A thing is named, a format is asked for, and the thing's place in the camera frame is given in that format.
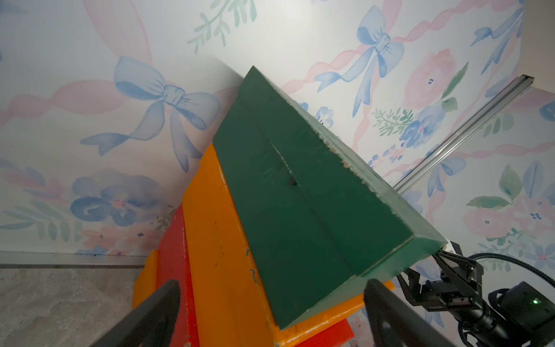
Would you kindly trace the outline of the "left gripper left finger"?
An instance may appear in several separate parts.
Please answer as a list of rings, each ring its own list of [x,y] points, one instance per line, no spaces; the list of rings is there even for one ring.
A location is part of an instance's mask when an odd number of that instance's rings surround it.
[[[168,280],[94,346],[161,346],[171,344],[179,313],[181,291],[177,280]]]

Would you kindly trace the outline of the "green shoebox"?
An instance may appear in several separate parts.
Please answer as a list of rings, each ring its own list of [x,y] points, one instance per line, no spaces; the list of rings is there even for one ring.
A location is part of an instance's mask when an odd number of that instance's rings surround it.
[[[445,238],[257,68],[213,138],[275,323],[287,329],[389,281]]]

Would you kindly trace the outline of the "red shoebox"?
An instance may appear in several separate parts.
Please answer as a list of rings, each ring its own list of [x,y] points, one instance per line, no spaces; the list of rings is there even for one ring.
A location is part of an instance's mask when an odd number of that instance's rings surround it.
[[[171,346],[199,346],[199,333],[195,311],[194,292],[186,246],[183,208],[179,206],[172,222],[158,246],[157,286],[168,280],[179,282],[180,308]],[[354,338],[346,319],[335,325],[318,328],[316,333],[301,338],[299,346],[342,346]]]

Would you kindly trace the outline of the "orange shoebox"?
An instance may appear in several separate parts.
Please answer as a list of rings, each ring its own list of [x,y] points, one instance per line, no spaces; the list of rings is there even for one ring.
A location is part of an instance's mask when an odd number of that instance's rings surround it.
[[[348,346],[354,339],[348,317],[362,308],[362,296],[284,331],[277,326],[213,146],[182,208],[201,346]]]
[[[157,289],[158,254],[158,250],[150,253],[143,270],[134,283],[132,309],[138,308]]]

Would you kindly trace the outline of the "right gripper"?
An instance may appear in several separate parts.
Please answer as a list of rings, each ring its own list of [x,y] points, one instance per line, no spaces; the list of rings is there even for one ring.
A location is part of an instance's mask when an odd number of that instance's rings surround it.
[[[442,270],[439,280],[421,284],[421,274],[411,268],[397,276],[407,302],[428,312],[449,312],[472,329],[494,329],[499,318],[482,296],[483,267],[475,260],[443,250],[432,257]]]

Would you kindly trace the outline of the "right corner aluminium post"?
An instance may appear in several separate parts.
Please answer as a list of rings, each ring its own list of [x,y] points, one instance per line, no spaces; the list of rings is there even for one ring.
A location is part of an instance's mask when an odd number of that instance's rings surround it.
[[[460,147],[474,133],[488,123],[498,112],[516,99],[520,94],[527,91],[533,84],[534,78],[528,75],[520,75],[513,80],[505,89],[499,92],[483,108],[474,114],[456,132],[452,133],[430,156],[412,169],[408,175],[403,177],[393,189],[404,195],[420,182],[426,175],[430,174],[451,153]]]

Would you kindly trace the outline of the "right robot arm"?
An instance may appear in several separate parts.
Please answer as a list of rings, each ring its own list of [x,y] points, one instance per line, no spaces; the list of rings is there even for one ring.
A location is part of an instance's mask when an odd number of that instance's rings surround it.
[[[470,345],[470,337],[475,338],[477,346],[548,346],[554,342],[554,303],[525,281],[511,289],[495,290],[484,299],[484,269],[479,260],[504,260],[553,286],[554,279],[546,273],[503,254],[464,257],[438,251],[432,257],[441,270],[438,280],[421,283],[421,274],[411,268],[397,280],[412,306],[450,313],[465,346]]]

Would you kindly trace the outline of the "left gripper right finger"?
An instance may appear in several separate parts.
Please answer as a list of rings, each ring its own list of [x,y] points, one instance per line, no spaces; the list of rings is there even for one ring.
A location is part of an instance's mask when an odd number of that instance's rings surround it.
[[[376,279],[366,284],[364,304],[378,347],[453,345]]]

